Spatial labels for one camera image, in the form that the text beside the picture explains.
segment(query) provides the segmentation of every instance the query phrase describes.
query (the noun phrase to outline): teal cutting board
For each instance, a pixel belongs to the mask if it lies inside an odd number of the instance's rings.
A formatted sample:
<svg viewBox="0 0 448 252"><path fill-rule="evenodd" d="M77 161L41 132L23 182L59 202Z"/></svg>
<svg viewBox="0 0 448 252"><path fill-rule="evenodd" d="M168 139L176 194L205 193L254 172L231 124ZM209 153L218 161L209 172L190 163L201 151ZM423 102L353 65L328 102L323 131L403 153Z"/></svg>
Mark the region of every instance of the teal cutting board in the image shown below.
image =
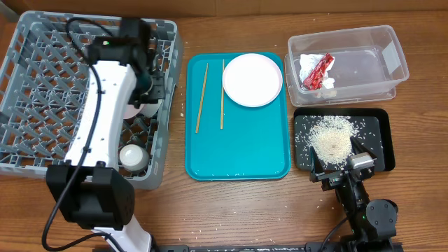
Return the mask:
<svg viewBox="0 0 448 252"><path fill-rule="evenodd" d="M283 70L280 57L269 57ZM268 105L247 108L224 94L221 123L223 60L242 53L196 55L188 63L185 115L185 168L198 181L281 179L291 168L286 89ZM207 74L199 131L196 134L202 85Z"/></svg>

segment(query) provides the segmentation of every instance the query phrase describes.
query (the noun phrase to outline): white label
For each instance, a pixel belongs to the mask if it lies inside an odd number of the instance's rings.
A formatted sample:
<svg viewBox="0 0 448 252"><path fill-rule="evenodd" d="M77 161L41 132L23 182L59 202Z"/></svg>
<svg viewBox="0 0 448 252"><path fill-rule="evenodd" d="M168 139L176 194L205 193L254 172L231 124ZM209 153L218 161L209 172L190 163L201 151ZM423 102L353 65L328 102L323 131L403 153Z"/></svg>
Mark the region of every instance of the white label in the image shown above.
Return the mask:
<svg viewBox="0 0 448 252"><path fill-rule="evenodd" d="M389 74L392 74L399 66L401 66L400 58L398 57L393 41L383 50L383 57Z"/></svg>
<svg viewBox="0 0 448 252"><path fill-rule="evenodd" d="M154 175L157 175L157 171L159 170L159 163L154 162Z"/></svg>

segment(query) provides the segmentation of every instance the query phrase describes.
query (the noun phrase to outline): gray plastic basket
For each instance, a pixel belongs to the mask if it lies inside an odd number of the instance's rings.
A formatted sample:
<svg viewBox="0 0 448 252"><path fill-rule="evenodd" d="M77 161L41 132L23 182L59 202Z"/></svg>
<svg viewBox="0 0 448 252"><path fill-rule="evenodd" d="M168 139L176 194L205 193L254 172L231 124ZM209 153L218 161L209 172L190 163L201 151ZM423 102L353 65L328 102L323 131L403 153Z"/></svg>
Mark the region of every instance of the gray plastic basket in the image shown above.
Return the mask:
<svg viewBox="0 0 448 252"><path fill-rule="evenodd" d="M44 178L48 165L60 165L79 125L86 98L88 67L80 62L64 26L72 17L94 20L118 33L119 17L28 11L17 24L0 69L0 174ZM162 182L167 154L169 112L179 83L183 43L172 21L145 19L156 30L166 97L152 118L124 121L120 146L138 144L151 156L146 171L123 173L135 188L152 190ZM90 24L71 25L80 47L103 31Z"/></svg>

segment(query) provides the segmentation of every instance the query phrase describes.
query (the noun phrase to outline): wooden chopstick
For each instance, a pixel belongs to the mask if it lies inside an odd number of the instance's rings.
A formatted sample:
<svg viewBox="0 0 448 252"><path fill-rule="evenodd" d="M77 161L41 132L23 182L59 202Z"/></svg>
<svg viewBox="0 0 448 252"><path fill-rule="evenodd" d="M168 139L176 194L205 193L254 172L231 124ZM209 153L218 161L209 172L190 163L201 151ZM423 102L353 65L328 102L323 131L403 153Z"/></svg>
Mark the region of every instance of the wooden chopstick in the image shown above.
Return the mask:
<svg viewBox="0 0 448 252"><path fill-rule="evenodd" d="M207 66L205 68L204 84L202 84L201 103L199 104L199 113L197 114L197 122L196 122L196 134L199 131L199 123L201 121L202 102L204 102L205 83L207 82L207 72L208 71L209 71L209 63L207 63Z"/></svg>
<svg viewBox="0 0 448 252"><path fill-rule="evenodd" d="M223 59L223 76L224 76L224 68L225 68L225 59ZM224 114L224 83L221 84L221 129L223 129L223 114Z"/></svg>

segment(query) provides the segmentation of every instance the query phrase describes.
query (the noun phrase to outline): wooden surface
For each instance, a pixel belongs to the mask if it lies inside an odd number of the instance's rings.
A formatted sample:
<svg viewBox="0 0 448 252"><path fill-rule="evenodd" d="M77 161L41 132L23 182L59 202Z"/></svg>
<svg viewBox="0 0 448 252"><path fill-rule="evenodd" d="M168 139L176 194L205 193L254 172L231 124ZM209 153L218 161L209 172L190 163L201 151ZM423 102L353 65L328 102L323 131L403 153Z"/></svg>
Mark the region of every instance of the wooden surface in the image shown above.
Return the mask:
<svg viewBox="0 0 448 252"><path fill-rule="evenodd" d="M372 11L448 11L446 0L2 0L17 13L56 11L141 18Z"/></svg>
<svg viewBox="0 0 448 252"><path fill-rule="evenodd" d="M160 244L189 246L303 244L321 241L343 218L335 193L322 192L293 162L278 181L192 180L184 168L186 67L200 53L287 52L292 35L391 25L403 46L410 78L391 101L356 104L386 109L396 168L365 182L371 199L400 207L398 235L406 251L446 251L448 247L448 12L280 15L175 20L185 43L181 82L171 110L169 151L162 185L136 191L135 215ZM14 24L1 38L8 45ZM290 132L294 107L288 101ZM44 181L0 176L0 251L42 251L41 233L53 207ZM338 236L349 231L345 226ZM50 244L62 245L89 233L58 214ZM104 245L88 241L72 251Z"/></svg>

